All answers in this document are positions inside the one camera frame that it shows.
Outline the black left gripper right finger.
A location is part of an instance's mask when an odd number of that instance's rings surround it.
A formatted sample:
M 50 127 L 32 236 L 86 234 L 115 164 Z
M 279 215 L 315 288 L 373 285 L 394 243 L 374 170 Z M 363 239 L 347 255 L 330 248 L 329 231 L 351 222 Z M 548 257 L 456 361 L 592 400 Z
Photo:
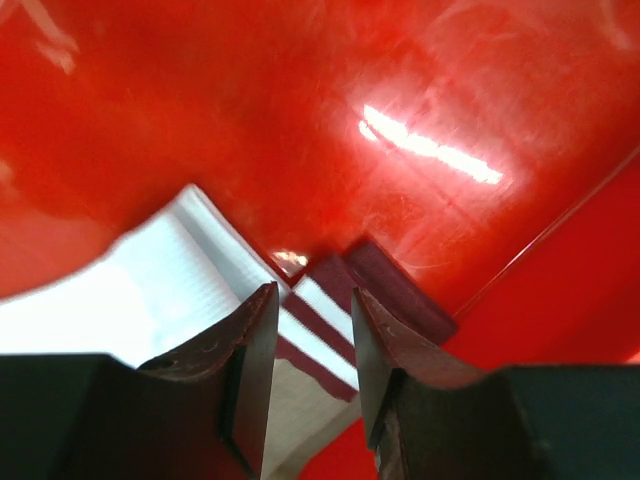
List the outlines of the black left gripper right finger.
M 352 300 L 361 412 L 382 479 L 635 479 L 635 365 L 485 371 Z

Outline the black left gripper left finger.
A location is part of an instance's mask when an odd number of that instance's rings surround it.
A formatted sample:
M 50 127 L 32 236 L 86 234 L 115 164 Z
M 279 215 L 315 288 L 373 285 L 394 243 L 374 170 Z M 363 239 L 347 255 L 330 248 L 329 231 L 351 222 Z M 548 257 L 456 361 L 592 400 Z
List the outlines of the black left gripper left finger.
M 1 359 L 5 479 L 256 479 L 279 291 L 138 368 L 106 354 Z

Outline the maroon striped cuff sock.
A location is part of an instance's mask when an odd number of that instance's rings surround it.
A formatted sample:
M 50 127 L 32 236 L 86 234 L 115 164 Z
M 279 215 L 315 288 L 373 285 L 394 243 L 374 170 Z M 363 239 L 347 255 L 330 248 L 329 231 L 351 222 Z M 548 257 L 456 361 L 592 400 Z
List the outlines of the maroon striped cuff sock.
M 408 328 L 436 345 L 457 332 L 454 320 L 374 241 L 359 240 L 344 260 L 356 284 Z

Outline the red plastic bin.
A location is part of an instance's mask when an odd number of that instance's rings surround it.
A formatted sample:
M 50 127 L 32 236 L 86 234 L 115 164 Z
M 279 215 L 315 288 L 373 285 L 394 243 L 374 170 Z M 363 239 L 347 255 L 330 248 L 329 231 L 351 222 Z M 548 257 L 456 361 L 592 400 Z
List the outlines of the red plastic bin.
M 368 239 L 465 363 L 637 366 L 639 5 L 2 3 L 1 303 L 191 185 L 289 286 L 341 258 L 352 327 Z M 380 478 L 357 407 L 300 475 Z

